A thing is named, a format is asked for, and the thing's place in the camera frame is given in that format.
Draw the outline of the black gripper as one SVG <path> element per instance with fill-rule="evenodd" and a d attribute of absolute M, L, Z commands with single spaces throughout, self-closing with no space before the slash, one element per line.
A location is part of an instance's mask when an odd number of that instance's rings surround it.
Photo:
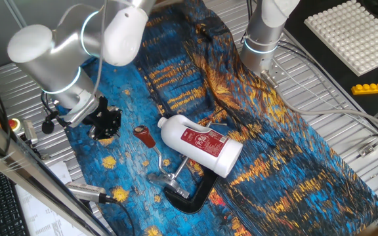
<path fill-rule="evenodd" d="M 92 125 L 88 136 L 93 140 L 108 139 L 110 130 L 113 135 L 120 135 L 122 111 L 118 107 L 108 107 L 108 100 L 103 96 L 98 101 L 98 107 L 86 116 L 86 124 Z M 111 125 L 111 129 L 98 128 L 95 125 Z"/>

